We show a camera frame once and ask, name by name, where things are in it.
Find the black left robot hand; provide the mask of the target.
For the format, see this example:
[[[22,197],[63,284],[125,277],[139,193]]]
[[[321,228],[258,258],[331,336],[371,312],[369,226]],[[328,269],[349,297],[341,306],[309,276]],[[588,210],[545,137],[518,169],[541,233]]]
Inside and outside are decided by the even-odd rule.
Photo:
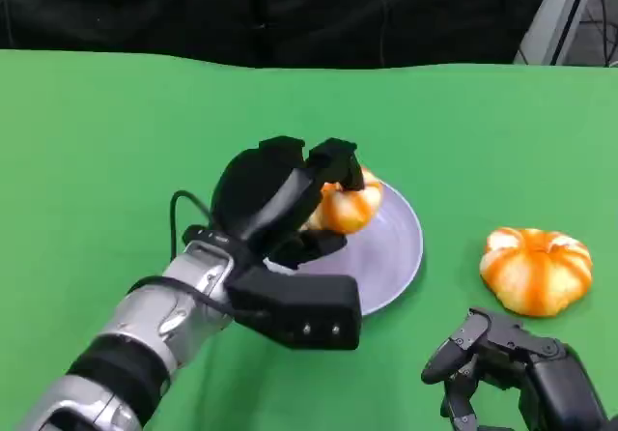
[[[341,232],[304,227],[322,202],[323,186],[364,188],[355,143],[328,138],[307,157],[304,146],[281,135],[242,151],[224,169],[211,199],[216,228],[245,243],[259,260],[293,270],[348,242]]]

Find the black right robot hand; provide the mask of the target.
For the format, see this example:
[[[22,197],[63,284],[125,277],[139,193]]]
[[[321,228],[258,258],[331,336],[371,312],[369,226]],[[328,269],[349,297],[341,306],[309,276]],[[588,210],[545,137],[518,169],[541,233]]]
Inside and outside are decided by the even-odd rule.
[[[576,351],[526,330],[510,315],[471,307],[426,363],[421,380],[443,384],[440,415],[454,430],[490,430],[471,405],[479,384],[516,388],[529,430],[615,430]]]

